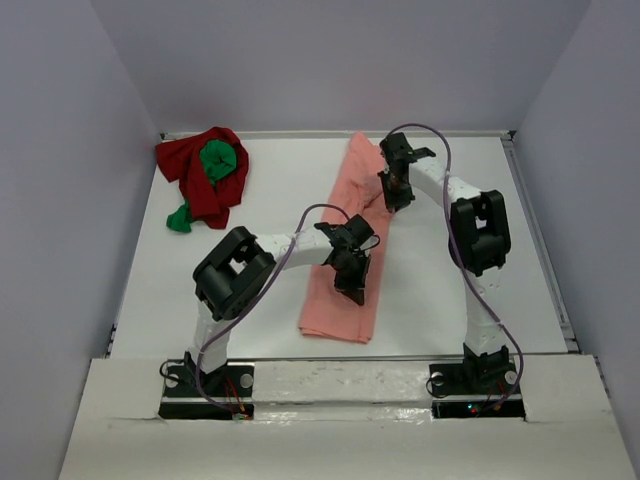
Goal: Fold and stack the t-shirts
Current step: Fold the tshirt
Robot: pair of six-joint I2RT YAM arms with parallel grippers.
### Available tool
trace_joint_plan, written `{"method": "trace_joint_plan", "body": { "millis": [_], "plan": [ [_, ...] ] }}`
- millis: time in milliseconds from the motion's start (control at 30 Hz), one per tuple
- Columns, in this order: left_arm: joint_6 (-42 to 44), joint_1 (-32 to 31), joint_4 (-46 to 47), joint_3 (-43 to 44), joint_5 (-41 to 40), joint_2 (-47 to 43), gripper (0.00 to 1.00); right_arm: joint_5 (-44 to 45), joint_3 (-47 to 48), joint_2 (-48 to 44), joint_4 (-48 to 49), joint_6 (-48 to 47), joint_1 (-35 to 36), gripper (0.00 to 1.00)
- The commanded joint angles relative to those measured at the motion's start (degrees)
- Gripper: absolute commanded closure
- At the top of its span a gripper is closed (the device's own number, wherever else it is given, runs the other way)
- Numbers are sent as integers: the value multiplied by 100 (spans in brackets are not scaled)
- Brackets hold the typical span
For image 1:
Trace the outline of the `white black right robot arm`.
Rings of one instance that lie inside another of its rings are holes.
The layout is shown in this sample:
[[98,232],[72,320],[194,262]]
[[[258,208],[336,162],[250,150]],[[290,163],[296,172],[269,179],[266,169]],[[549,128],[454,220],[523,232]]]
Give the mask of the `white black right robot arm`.
[[450,160],[441,163],[431,149],[412,147],[399,129],[388,133],[379,146],[386,163],[379,177],[387,210],[396,213],[408,207],[415,190],[442,207],[449,254],[464,281],[463,358],[430,367],[431,392],[436,398],[497,394],[515,366],[502,322],[487,303],[481,279],[487,272],[499,272],[511,250],[504,196],[452,176]]

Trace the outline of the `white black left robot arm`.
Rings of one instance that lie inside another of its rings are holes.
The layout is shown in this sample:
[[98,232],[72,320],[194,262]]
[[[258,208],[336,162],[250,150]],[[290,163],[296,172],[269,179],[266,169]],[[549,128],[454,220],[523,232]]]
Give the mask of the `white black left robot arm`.
[[201,395],[219,388],[232,328],[286,269],[331,269],[330,290],[348,305],[364,305],[370,249],[379,241],[360,215],[343,224],[300,226],[292,234],[254,235],[244,226],[233,228],[193,272],[199,314],[193,345],[185,352],[189,386]]

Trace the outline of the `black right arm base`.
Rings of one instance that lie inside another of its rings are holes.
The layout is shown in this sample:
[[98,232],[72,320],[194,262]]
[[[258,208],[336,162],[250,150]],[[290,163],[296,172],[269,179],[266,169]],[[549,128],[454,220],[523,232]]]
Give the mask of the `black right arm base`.
[[436,420],[524,419],[521,389],[510,394],[516,378],[516,367],[511,364],[505,372],[491,374],[488,381],[473,385],[465,377],[461,362],[432,364],[425,382],[427,393],[432,397],[432,417]]

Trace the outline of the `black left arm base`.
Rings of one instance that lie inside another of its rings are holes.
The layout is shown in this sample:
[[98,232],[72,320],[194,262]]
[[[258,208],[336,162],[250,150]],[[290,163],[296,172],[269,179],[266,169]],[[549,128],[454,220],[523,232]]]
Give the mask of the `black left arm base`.
[[229,362],[204,375],[198,389],[191,365],[166,360],[159,368],[163,388],[158,415],[165,420],[252,420],[254,373],[253,364]]

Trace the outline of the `pink t shirt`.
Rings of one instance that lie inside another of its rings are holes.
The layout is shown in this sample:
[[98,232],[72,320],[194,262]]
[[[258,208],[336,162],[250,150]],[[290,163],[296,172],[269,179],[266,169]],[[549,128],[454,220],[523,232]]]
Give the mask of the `pink t shirt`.
[[352,135],[321,221],[340,226],[340,246],[314,266],[299,319],[305,336],[366,344],[373,336],[392,214],[378,173],[380,148],[362,132]]

